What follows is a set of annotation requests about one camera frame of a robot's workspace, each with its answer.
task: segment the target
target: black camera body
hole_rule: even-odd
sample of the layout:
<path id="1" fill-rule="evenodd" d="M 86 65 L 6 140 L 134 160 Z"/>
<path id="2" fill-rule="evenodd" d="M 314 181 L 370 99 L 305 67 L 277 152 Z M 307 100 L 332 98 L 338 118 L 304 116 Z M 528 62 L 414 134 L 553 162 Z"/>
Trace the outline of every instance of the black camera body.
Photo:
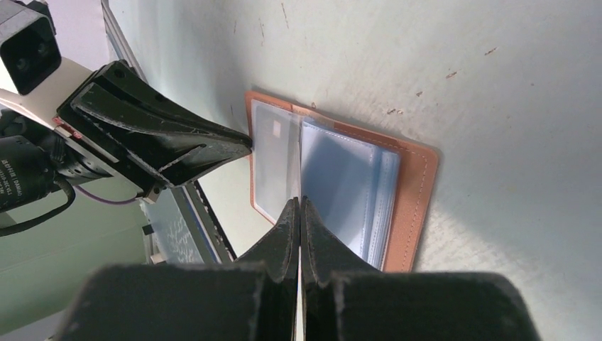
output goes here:
<path id="1" fill-rule="evenodd" d="M 26 95 L 61 63 L 47 6 L 0 0 L 0 87 Z"/>

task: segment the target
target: red component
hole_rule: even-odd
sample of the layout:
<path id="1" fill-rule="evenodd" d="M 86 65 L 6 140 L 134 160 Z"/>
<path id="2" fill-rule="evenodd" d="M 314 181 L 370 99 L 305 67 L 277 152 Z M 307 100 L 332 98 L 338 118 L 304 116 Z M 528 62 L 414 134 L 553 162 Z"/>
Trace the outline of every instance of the red component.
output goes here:
<path id="1" fill-rule="evenodd" d="M 53 122 L 55 122 L 56 124 L 58 124 L 58 126 L 60 126 L 61 128 L 63 128 L 64 130 L 68 131 L 71 135 L 73 135 L 74 138 L 76 138 L 76 139 L 79 140 L 80 138 L 83 137 L 80 132 L 78 132 L 77 130 L 73 129 L 72 126 L 66 124 L 59 117 L 54 117 L 53 118 Z"/>

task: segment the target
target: white table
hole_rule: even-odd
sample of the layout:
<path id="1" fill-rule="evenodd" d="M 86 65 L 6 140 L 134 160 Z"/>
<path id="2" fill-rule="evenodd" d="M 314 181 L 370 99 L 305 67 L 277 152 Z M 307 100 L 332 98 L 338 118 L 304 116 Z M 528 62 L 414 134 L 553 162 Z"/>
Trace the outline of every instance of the white table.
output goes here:
<path id="1" fill-rule="evenodd" d="M 149 82 L 203 117 L 246 131 L 262 90 L 438 148 L 415 269 L 501 272 L 544 339 L 602 334 L 602 1 L 111 7 Z M 201 183 L 239 254 L 267 231 L 247 160 Z"/>

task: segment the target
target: cable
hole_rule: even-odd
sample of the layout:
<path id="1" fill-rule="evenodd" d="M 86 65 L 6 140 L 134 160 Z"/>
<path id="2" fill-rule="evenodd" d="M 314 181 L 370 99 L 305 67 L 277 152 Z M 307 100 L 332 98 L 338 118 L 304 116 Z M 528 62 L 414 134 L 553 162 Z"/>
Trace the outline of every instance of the cable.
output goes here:
<path id="1" fill-rule="evenodd" d="M 30 229 L 38 224 L 45 222 L 46 220 L 49 220 L 50 218 L 58 215 L 62 211 L 66 210 L 69 206 L 71 206 L 71 204 L 75 201 L 75 191 L 73 190 L 73 187 L 71 187 L 71 184 L 68 183 L 64 178 L 62 178 L 60 176 L 58 176 L 54 180 L 54 183 L 58 187 L 60 187 L 61 190 L 63 190 L 65 192 L 65 194 L 67 195 L 67 202 L 64 205 L 55 208 L 54 210 L 46 212 L 45 214 L 41 215 L 40 217 L 33 218 L 26 222 L 20 222 L 13 226 L 9 226 L 9 227 L 0 229 L 0 237 L 9 236 L 11 234 L 23 232 L 27 229 Z"/>
<path id="2" fill-rule="evenodd" d="M 135 197 L 133 197 L 131 199 L 128 199 L 128 200 L 123 200 L 123 201 L 107 200 L 107 199 L 103 199 L 101 197 L 97 197 L 96 195 L 88 192 L 87 190 L 85 190 L 81 186 L 77 186 L 76 185 L 76 186 L 73 186 L 73 188 L 75 188 L 78 192 L 82 193 L 83 195 L 89 197 L 90 199 L 96 200 L 97 202 L 102 202 L 103 204 L 107 204 L 107 205 L 121 206 L 121 205 L 131 204 L 132 202 L 136 201 Z"/>

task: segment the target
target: green wall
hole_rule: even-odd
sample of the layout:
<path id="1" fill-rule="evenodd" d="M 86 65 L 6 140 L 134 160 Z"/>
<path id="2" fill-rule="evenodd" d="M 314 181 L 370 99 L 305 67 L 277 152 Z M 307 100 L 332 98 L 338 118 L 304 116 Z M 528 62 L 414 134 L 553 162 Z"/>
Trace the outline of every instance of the green wall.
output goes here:
<path id="1" fill-rule="evenodd" d="M 85 186 L 112 200 L 134 191 L 117 179 Z M 54 193 L 33 204 L 0 215 L 17 222 L 38 216 L 65 202 Z M 138 203 L 103 205 L 77 194 L 64 213 L 33 229 L 0 238 L 0 335 L 62 310 L 82 282 L 99 266 L 145 261 L 141 227 L 146 219 Z"/>

